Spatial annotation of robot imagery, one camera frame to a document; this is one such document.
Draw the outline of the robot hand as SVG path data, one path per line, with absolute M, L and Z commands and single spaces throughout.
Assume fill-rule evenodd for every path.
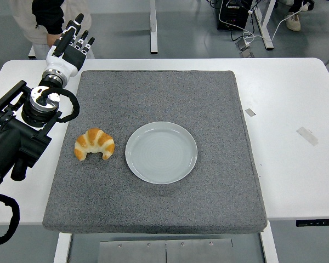
M 87 55 L 90 53 L 95 38 L 88 38 L 89 32 L 81 32 L 84 15 L 78 14 L 74 20 L 67 23 L 66 28 L 57 39 L 46 57 L 47 67 L 42 77 L 59 78 L 67 83 L 82 68 Z

